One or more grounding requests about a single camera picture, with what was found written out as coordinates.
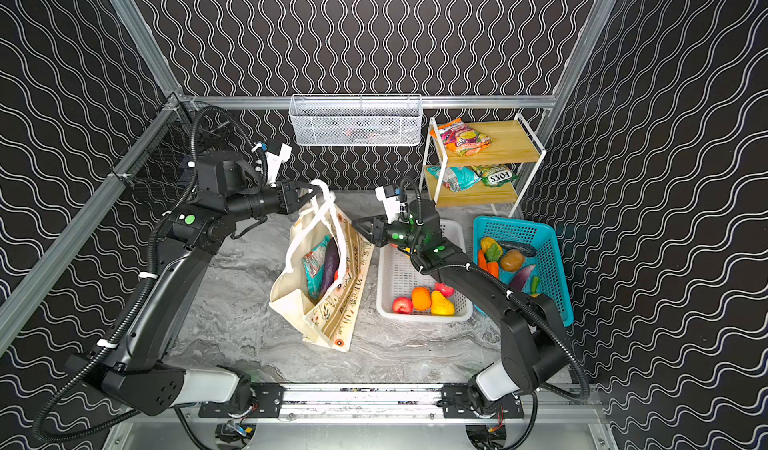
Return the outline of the teal pink snack bag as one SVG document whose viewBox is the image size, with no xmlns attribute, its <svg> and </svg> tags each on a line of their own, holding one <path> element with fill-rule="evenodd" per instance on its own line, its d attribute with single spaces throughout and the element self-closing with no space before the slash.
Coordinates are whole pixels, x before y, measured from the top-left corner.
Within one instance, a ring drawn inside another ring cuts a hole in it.
<svg viewBox="0 0 768 450">
<path fill-rule="evenodd" d="M 324 276 L 326 252 L 331 237 L 326 235 L 310 252 L 302 258 L 302 264 L 307 280 L 307 292 L 310 299 L 318 300 Z"/>
</svg>

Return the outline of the cream canvas grocery bag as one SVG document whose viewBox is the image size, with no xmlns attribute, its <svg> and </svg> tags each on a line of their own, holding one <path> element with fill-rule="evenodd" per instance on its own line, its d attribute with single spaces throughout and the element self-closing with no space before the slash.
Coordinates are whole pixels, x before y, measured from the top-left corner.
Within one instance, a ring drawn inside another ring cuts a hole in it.
<svg viewBox="0 0 768 450">
<path fill-rule="evenodd" d="M 305 342 L 347 352 L 353 338 L 373 245 L 353 228 L 320 180 L 291 228 L 282 273 L 269 307 Z"/>
</svg>

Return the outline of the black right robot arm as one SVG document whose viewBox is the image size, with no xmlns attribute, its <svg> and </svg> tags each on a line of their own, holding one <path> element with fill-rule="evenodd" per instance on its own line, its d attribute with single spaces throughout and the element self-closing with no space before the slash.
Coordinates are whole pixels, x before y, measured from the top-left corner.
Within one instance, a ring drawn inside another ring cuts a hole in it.
<svg viewBox="0 0 768 450">
<path fill-rule="evenodd" d="M 395 246 L 412 267 L 466 297 L 500 332 L 500 357 L 467 383 L 468 407 L 479 416 L 493 413 L 509 395 L 534 395 L 544 388 L 567 400 L 584 403 L 591 390 L 578 362 L 560 312 L 547 297 L 524 293 L 519 283 L 505 284 L 476 264 L 444 236 L 440 215 L 431 201 L 399 185 L 376 190 L 385 212 L 354 220 L 353 227 L 377 248 Z"/>
</svg>

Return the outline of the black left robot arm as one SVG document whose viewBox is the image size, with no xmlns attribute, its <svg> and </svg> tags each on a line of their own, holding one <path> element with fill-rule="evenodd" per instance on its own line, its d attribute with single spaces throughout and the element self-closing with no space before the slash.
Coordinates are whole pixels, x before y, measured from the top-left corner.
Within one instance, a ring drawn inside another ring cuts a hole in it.
<svg viewBox="0 0 768 450">
<path fill-rule="evenodd" d="M 86 354 L 74 355 L 75 370 L 41 408 L 32 433 L 42 443 L 80 440 L 139 414 L 212 403 L 239 418 L 252 411 L 252 383 L 245 373 L 228 369 L 184 369 L 163 358 L 176 338 L 209 264 L 226 239 L 239 239 L 237 226 L 264 224 L 272 214 L 290 215 L 328 187 L 277 181 L 269 174 L 267 145 L 258 145 L 256 166 L 229 150 L 204 150 L 198 137 L 206 120 L 220 118 L 234 130 L 243 126 L 226 110 L 208 106 L 196 113 L 189 132 L 193 175 L 177 203 L 154 227 L 147 244 L 147 267 L 111 334 Z M 79 431 L 55 432 L 45 424 L 55 407 L 80 384 L 126 406 L 128 411 Z"/>
</svg>

